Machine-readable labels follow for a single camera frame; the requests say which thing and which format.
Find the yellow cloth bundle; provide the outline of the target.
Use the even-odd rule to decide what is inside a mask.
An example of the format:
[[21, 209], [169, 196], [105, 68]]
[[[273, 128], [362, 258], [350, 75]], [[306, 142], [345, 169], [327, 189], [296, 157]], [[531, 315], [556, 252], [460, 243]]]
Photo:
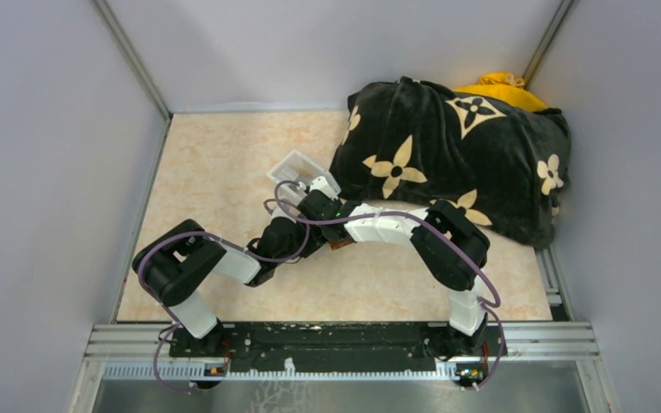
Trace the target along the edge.
[[482, 75], [475, 84], [455, 88], [454, 92], [495, 98], [529, 112], [549, 108], [540, 98], [526, 90], [525, 86], [522, 77], [508, 72], [493, 72]]

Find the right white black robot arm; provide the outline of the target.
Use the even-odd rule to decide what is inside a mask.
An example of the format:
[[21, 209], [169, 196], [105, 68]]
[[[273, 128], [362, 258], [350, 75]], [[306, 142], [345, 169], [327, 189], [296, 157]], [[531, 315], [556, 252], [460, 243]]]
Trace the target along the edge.
[[481, 347], [486, 319], [480, 303], [486, 280], [482, 269], [490, 241], [464, 213], [445, 202], [415, 210], [342, 202], [318, 189], [300, 202], [299, 210], [330, 243], [389, 243], [415, 250], [448, 290], [454, 350], [473, 354]]

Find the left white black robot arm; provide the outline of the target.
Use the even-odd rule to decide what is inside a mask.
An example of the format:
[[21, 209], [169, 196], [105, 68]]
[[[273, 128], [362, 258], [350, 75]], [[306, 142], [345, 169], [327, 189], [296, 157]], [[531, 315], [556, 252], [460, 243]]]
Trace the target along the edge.
[[211, 356], [221, 350], [224, 334], [198, 292], [210, 274], [258, 287], [273, 278], [283, 263], [307, 258], [325, 244], [319, 228], [289, 218], [272, 218], [262, 235], [244, 247], [186, 219], [140, 250], [132, 269], [141, 287], [190, 334], [192, 348]]

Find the brown leather card holder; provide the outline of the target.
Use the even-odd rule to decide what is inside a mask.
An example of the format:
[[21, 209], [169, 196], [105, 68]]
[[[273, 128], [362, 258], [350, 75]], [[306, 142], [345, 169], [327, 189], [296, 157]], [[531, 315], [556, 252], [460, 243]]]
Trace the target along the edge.
[[329, 242], [329, 246], [332, 250], [340, 250], [341, 248], [352, 245], [353, 243], [355, 243], [355, 241], [352, 239], [344, 239], [336, 242]]

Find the white translucent plastic card box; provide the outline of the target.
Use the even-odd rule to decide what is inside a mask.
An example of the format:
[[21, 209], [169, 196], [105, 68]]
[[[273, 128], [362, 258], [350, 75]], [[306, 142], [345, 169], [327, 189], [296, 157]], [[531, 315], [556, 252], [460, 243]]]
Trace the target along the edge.
[[266, 173], [266, 176], [274, 185], [288, 180], [301, 182], [306, 186], [309, 186], [315, 178], [323, 176], [335, 190], [336, 194], [340, 194], [341, 192], [340, 186], [326, 168], [298, 150], [290, 151]]

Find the black floral plush blanket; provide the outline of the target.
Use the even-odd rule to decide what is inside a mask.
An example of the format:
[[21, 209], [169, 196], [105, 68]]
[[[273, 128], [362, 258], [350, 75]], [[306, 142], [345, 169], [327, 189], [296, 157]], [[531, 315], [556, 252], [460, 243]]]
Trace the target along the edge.
[[559, 109], [530, 112], [401, 77], [366, 85], [348, 110], [330, 164], [344, 199], [442, 201], [518, 243], [553, 241], [571, 155]]

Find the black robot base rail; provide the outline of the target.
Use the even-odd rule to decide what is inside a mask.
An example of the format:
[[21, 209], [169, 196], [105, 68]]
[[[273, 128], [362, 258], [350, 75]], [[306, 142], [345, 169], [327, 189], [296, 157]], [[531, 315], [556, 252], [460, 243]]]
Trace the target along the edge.
[[172, 333], [176, 358], [216, 357], [232, 373], [427, 373], [460, 358], [486, 369], [508, 353], [499, 326], [485, 318], [471, 336], [446, 322], [221, 322], [202, 338]]

